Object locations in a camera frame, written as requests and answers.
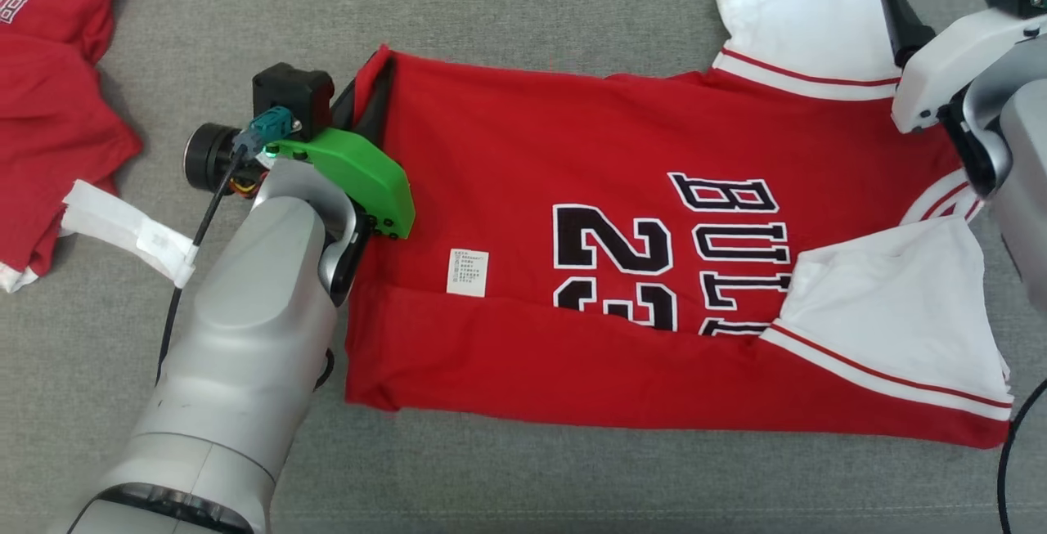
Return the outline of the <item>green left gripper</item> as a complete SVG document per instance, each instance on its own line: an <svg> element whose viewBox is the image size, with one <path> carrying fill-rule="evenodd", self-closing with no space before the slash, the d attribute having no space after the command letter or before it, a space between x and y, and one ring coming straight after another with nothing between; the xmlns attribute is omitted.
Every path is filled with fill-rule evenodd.
<svg viewBox="0 0 1047 534"><path fill-rule="evenodd" d="M411 233L416 220L411 187L404 169L378 147L384 146L393 77L395 58L378 61L371 57L364 70L330 106L334 128L325 129L310 141L276 141L274 154L310 163L376 218L383 235L403 240ZM362 108L356 108L356 132L348 132L355 124L355 89Z"/></svg>

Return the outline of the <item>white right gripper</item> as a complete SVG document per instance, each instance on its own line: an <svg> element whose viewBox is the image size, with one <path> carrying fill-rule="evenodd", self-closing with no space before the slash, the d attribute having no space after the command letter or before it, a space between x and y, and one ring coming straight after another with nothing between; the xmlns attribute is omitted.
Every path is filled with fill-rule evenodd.
<svg viewBox="0 0 1047 534"><path fill-rule="evenodd" d="M903 134L932 127L958 91L1046 24L1044 15L1021 19L990 8L962 16L936 35L908 0L879 2L894 64L903 69L892 103L892 120Z"/></svg>

